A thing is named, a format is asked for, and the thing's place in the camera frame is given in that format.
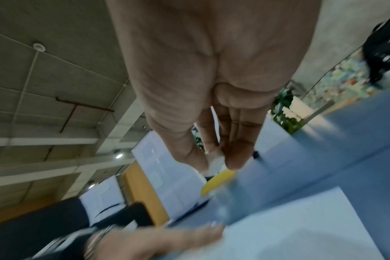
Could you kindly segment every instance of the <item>green plant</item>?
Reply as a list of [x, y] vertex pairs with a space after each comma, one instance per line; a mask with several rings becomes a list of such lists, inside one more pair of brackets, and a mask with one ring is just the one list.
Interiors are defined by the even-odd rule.
[[305, 125], [303, 121], [287, 117], [282, 110], [283, 108], [289, 108], [293, 99], [294, 95], [292, 94], [292, 90], [284, 88], [275, 98], [271, 107], [271, 114], [273, 115], [272, 119], [289, 134], [295, 133]]

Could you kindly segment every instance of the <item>wall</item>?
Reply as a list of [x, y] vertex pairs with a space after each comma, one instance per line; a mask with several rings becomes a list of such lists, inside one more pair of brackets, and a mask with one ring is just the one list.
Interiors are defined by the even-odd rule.
[[145, 204], [155, 226], [162, 225], [169, 220], [164, 206], [137, 161], [125, 170], [122, 178], [128, 197], [133, 202]]
[[0, 209], [0, 223], [45, 208], [54, 203], [54, 197], [48, 196], [36, 200], [24, 201], [20, 204]]

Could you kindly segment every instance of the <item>white board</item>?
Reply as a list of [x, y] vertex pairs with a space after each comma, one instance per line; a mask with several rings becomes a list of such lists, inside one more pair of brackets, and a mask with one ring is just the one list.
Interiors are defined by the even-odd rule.
[[179, 260], [384, 260], [340, 188], [258, 213]]

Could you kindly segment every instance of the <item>dark sleeve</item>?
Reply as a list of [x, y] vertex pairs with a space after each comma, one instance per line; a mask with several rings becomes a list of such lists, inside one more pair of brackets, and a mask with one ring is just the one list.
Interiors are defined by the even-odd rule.
[[75, 239], [63, 251], [53, 252], [35, 258], [36, 260], [84, 260], [84, 250], [92, 234], [83, 235]]

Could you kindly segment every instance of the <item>hand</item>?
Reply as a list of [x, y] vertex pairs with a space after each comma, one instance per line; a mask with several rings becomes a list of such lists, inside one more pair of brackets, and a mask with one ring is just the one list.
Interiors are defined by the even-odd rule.
[[[321, 0], [107, 0], [149, 125], [172, 156], [201, 173], [220, 146], [240, 169], [271, 103], [298, 68]], [[219, 119], [216, 138], [211, 106]]]
[[209, 245], [221, 239], [224, 227], [198, 230], [113, 230], [103, 237], [95, 252], [97, 260], [147, 260], [156, 255]]

